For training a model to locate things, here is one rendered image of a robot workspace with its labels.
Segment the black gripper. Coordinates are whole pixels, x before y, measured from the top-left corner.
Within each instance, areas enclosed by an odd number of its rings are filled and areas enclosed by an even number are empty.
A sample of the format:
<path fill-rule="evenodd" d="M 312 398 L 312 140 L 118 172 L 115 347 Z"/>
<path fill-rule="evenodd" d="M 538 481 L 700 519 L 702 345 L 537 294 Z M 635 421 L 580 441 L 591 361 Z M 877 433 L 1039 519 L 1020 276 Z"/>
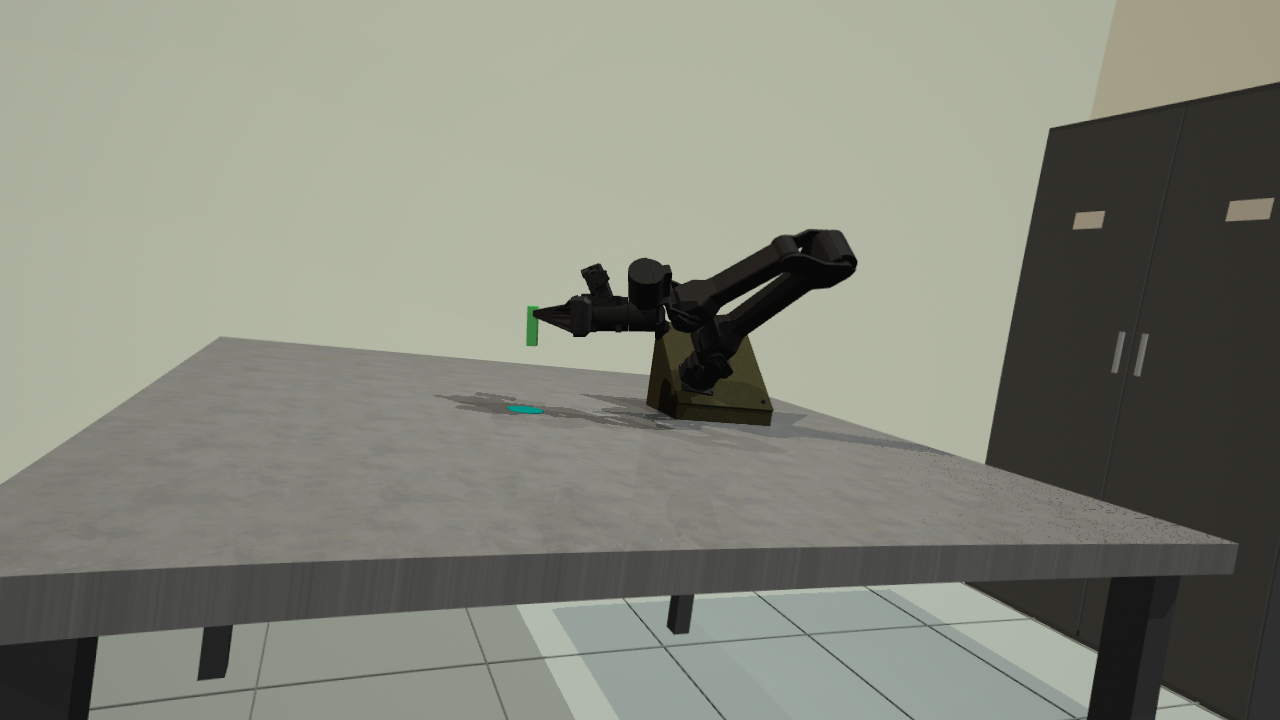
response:
<path fill-rule="evenodd" d="M 628 331 L 628 297 L 594 305 L 588 297 L 593 295 L 576 295 L 564 305 L 534 310 L 532 316 L 568 331 L 573 337 L 586 337 L 596 331 Z"/>

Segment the green rectangular post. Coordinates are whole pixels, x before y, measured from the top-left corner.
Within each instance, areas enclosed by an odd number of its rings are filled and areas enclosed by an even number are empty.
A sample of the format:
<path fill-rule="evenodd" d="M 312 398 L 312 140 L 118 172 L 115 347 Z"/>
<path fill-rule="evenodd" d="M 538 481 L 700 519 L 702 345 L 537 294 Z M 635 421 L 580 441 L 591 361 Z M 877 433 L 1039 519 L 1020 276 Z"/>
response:
<path fill-rule="evenodd" d="M 527 307 L 527 342 L 526 346 L 538 346 L 538 322 L 539 319 L 532 316 L 532 311 L 538 310 L 539 306 Z"/>

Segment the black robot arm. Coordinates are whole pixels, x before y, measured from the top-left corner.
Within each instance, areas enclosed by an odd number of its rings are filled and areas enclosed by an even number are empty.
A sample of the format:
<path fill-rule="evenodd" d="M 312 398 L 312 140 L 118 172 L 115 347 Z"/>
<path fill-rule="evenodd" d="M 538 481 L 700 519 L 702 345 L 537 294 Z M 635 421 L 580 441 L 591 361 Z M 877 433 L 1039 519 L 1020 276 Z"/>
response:
<path fill-rule="evenodd" d="M 746 334 L 812 290 L 828 290 L 849 279 L 856 265 L 842 232 L 835 229 L 780 234 L 724 272 L 684 284 L 672 281 L 669 265 L 641 258 L 628 266 L 628 331 L 655 332 L 655 340 L 660 340 L 671 322 L 676 331 L 691 333 L 695 351 L 678 365 L 682 389 L 713 396 L 716 382 L 733 374 L 730 357 Z M 613 296 L 602 264 L 581 274 L 593 305 L 621 297 Z M 716 315 L 724 304 L 776 275 L 731 313 Z"/>

